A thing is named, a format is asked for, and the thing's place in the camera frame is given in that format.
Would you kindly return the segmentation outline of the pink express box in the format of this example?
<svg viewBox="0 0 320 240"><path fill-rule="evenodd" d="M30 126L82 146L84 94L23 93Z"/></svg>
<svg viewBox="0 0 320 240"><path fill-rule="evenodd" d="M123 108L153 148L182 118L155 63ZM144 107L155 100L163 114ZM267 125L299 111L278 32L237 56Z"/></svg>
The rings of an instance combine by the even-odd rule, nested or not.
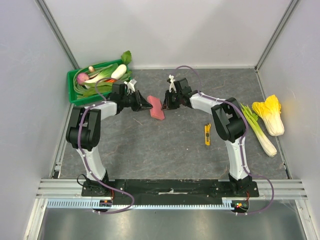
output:
<svg viewBox="0 0 320 240"><path fill-rule="evenodd" d="M152 105L152 108L149 110L150 116L157 120L164 120L165 114L162 109L162 103L161 100L157 97L154 97L152 95L149 95L147 97L148 103Z"/></svg>

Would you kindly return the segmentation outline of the yellow utility knife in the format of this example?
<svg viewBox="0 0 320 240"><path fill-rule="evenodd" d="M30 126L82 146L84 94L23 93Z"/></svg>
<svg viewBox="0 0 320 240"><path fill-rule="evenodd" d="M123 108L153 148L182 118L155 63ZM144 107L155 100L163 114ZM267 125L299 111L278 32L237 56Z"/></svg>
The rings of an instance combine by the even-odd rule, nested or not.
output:
<svg viewBox="0 0 320 240"><path fill-rule="evenodd" d="M211 145L210 132L211 132L211 124L207 123L204 126L204 137L205 137L205 145L206 146L210 146Z"/></svg>

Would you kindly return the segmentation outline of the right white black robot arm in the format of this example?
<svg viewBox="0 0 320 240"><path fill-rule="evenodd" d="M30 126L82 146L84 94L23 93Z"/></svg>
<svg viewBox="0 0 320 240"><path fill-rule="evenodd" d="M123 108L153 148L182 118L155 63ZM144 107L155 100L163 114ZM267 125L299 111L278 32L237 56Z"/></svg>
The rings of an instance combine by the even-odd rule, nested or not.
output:
<svg viewBox="0 0 320 240"><path fill-rule="evenodd" d="M245 135L248 123L235 98L220 99L192 90L186 78L168 77L169 89L165 92L164 110L175 110L181 105L212 115L218 136L224 140L229 159L229 183L224 188L235 197L246 195L252 177L245 154Z"/></svg>

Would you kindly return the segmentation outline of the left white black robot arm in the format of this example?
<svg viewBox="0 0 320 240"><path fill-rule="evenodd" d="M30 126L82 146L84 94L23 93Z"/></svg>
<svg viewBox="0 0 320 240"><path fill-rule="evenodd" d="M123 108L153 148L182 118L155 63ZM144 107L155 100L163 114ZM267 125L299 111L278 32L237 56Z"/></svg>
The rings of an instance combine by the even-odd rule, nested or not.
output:
<svg viewBox="0 0 320 240"><path fill-rule="evenodd" d="M117 81L108 97L89 106L75 106L71 111L66 140L80 155L86 174L81 195L84 197L110 196L109 177L103 166L98 144L101 138L101 121L116 116L124 108L134 112L150 110L152 105L136 89L137 81Z"/></svg>

